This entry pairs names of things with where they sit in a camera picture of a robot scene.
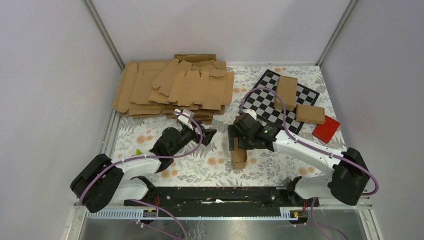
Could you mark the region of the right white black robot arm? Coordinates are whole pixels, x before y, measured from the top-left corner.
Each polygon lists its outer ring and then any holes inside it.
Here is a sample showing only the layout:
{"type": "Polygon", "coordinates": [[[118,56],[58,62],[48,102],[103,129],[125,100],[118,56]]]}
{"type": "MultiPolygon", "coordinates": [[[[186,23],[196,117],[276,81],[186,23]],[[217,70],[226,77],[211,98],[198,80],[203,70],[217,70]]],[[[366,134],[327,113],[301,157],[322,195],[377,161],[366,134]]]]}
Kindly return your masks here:
{"type": "Polygon", "coordinates": [[[231,152],[269,150],[294,157],[323,173],[309,178],[297,176],[286,183],[286,198],[293,206],[327,197],[355,206],[371,178],[361,153],[354,148],[330,149],[273,124],[263,125],[249,113],[237,116],[227,130],[231,152]]]}

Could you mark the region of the brown cardboard box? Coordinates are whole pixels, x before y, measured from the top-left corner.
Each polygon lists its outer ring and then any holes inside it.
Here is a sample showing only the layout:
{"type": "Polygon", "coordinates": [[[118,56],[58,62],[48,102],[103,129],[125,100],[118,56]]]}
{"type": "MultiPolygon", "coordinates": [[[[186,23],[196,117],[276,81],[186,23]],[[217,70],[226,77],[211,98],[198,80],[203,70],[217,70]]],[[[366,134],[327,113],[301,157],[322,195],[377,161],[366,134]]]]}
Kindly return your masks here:
{"type": "Polygon", "coordinates": [[[233,139],[230,147],[231,162],[234,170],[242,170],[247,165],[247,151],[239,147],[238,138],[233,139]]]}

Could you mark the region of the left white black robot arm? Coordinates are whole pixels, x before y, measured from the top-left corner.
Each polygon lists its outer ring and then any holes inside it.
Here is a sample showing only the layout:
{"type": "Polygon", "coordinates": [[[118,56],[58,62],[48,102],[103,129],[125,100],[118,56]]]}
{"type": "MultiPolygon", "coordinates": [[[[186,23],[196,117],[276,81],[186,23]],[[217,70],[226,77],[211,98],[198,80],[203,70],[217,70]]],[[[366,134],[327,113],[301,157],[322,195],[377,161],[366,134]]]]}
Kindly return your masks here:
{"type": "Polygon", "coordinates": [[[165,128],[147,156],[113,162],[106,154],[98,154],[74,178],[70,189],[91,213],[131,199],[148,206],[154,202],[155,192],[145,175],[166,170],[177,158],[177,153],[190,142],[207,146],[217,130],[203,126],[200,129],[201,133],[186,125],[180,130],[165,128]]]}

